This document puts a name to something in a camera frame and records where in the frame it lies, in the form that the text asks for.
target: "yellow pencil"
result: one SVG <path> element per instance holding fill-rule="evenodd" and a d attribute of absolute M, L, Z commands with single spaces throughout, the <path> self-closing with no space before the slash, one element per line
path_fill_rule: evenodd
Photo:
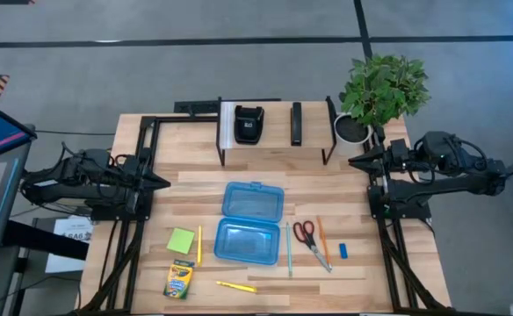
<path fill-rule="evenodd" d="M 325 240 L 325 232 L 323 232 L 323 224 L 321 223 L 321 218 L 317 216 L 317 224 L 319 224 L 319 236 L 321 237 L 321 241 L 323 242 L 323 248 L 325 249 L 325 258 L 327 259 L 327 264 L 329 268 L 333 269 L 333 265 L 330 264 L 330 255 L 329 250 L 327 249 L 327 240 Z"/>
<path fill-rule="evenodd" d="M 198 266 L 202 265 L 202 225 L 198 226 Z"/>
<path fill-rule="evenodd" d="M 241 290 L 241 291 L 248 291 L 248 292 L 251 292 L 251 293 L 257 293 L 257 288 L 254 287 L 254 286 L 231 284 L 231 283 L 222 282 L 222 281 L 216 281 L 215 283 L 218 284 L 218 285 L 227 286 L 227 287 L 230 287 L 230 288 L 233 288 L 233 289 L 237 289 L 237 290 Z"/>

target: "wooden tabletop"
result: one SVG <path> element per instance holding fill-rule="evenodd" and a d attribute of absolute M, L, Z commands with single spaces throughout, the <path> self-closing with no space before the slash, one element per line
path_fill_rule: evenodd
<path fill-rule="evenodd" d="M 291 109 L 293 102 L 222 102 L 220 147 L 231 148 L 315 148 L 333 146 L 329 121 L 329 108 L 325 101 L 301 102 L 301 146 L 292 146 Z M 243 145 L 235 141 L 235 107 L 264 109 L 263 133 L 256 145 Z"/>
<path fill-rule="evenodd" d="M 141 115 L 119 119 L 112 155 L 132 154 Z M 157 146 L 155 172 L 172 182 L 155 192 L 151 219 L 145 226 L 134 294 L 133 312 L 389 312 L 391 301 L 381 255 L 378 229 L 370 217 L 365 173 L 348 166 L 348 157 L 333 155 L 327 166 L 316 150 L 231 151 L 222 167 L 215 152 L 215 123 L 162 125 Z M 386 128 L 387 141 L 407 138 L 402 120 Z M 285 230 L 281 229 L 278 264 L 263 266 L 218 259 L 213 244 L 221 202 L 230 181 L 259 181 L 285 191 L 285 222 L 312 220 L 321 215 L 333 263 L 328 273 L 311 251 L 292 235 L 293 277 L 288 277 Z M 429 291 L 450 304 L 442 267 L 432 233 L 420 221 L 402 221 L 410 265 Z M 186 300 L 163 296 L 169 266 L 174 259 L 196 261 L 196 239 L 188 255 L 167 250 L 174 227 L 198 231 L 204 228 L 203 262 L 196 267 Z M 83 272 L 81 290 L 87 302 L 98 289 L 112 222 L 94 227 Z M 118 232 L 108 261 L 112 269 Z M 324 254 L 318 233 L 317 247 Z M 349 258 L 340 258 L 338 244 L 345 243 Z M 401 273 L 401 303 L 406 304 Z M 122 306 L 126 274 L 121 278 L 117 306 Z M 249 284 L 258 293 L 238 291 L 215 281 Z"/>

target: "crayola crayons box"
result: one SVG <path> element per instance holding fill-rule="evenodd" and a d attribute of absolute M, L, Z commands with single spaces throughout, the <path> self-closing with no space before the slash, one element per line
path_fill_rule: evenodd
<path fill-rule="evenodd" d="M 192 267 L 194 267 L 194 262 L 175 260 L 175 263 L 170 265 L 163 295 L 169 298 L 186 299 L 188 286 L 194 271 Z"/>

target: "blue plastic container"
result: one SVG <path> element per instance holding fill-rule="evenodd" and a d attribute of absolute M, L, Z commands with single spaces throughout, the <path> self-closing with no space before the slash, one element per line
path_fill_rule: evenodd
<path fill-rule="evenodd" d="M 213 252 L 219 258 L 272 265 L 278 261 L 284 191 L 261 183 L 229 183 Z"/>

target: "white pot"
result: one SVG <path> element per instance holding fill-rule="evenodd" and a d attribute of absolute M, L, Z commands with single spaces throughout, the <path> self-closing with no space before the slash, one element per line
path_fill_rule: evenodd
<path fill-rule="evenodd" d="M 347 116 L 349 117 L 350 114 L 341 114 L 338 116 L 338 118 L 335 119 L 335 134 L 336 134 L 335 152 L 337 154 L 340 154 L 343 156 L 354 157 L 354 156 L 364 153 L 362 144 L 364 144 L 367 140 L 369 140 L 372 137 L 373 129 L 371 126 L 368 126 L 367 127 L 368 135 L 366 136 L 366 138 L 364 138 L 363 140 L 361 140 L 359 142 L 352 142 L 352 141 L 345 140 L 336 131 L 336 122 L 338 122 L 338 120 L 340 118 L 347 117 Z"/>

